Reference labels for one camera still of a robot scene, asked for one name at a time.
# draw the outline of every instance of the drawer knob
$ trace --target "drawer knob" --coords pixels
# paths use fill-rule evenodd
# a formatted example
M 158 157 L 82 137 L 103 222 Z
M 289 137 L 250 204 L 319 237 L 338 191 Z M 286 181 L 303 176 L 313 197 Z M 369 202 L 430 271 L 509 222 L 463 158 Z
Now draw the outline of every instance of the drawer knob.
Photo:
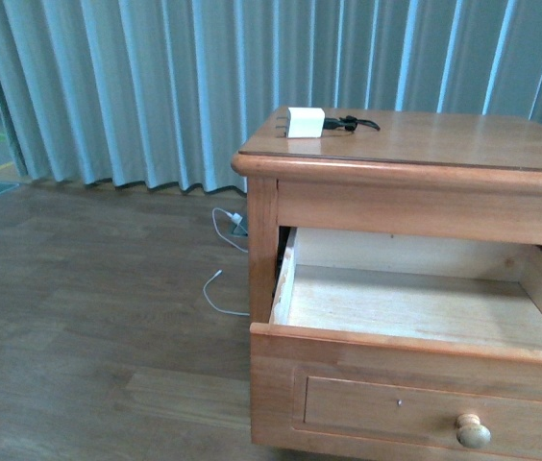
M 480 424 L 477 415 L 459 416 L 456 427 L 456 439 L 467 449 L 481 449 L 491 442 L 491 432 Z

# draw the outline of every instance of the drawer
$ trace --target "drawer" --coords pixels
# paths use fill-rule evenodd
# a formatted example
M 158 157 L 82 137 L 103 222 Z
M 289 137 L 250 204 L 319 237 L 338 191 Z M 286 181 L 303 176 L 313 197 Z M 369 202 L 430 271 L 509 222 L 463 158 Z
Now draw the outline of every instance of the drawer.
M 251 334 L 256 443 L 379 461 L 542 460 L 537 247 L 292 230 L 271 318 Z M 462 434 L 486 427 L 490 441 L 463 446 L 462 415 L 480 420 L 463 418 Z

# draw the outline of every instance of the floor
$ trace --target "floor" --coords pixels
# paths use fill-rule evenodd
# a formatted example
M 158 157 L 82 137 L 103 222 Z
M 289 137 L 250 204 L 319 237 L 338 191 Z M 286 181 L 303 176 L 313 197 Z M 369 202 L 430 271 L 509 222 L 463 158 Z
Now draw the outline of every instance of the floor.
M 233 196 L 23 184 L 0 195 L 0 460 L 340 458 L 249 441 Z

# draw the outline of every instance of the light blue curtain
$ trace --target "light blue curtain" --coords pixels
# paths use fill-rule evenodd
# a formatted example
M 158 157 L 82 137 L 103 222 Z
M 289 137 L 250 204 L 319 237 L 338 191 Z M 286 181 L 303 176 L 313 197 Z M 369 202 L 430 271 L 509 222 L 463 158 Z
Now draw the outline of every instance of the light blue curtain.
M 0 0 L 0 81 L 33 178 L 243 189 L 279 105 L 542 123 L 542 0 Z

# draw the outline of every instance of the black cable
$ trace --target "black cable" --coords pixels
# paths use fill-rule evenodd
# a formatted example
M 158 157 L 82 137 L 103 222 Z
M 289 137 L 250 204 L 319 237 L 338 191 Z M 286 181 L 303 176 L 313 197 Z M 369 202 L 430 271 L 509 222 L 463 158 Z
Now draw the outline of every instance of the black cable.
M 373 120 L 365 120 L 361 118 L 356 118 L 352 115 L 346 115 L 345 117 L 339 118 L 325 118 L 325 121 L 322 125 L 323 130 L 336 130 L 337 128 L 343 128 L 347 132 L 353 132 L 357 129 L 358 125 L 365 125 L 366 127 L 373 128 L 376 131 L 380 131 L 380 125 L 378 125 Z

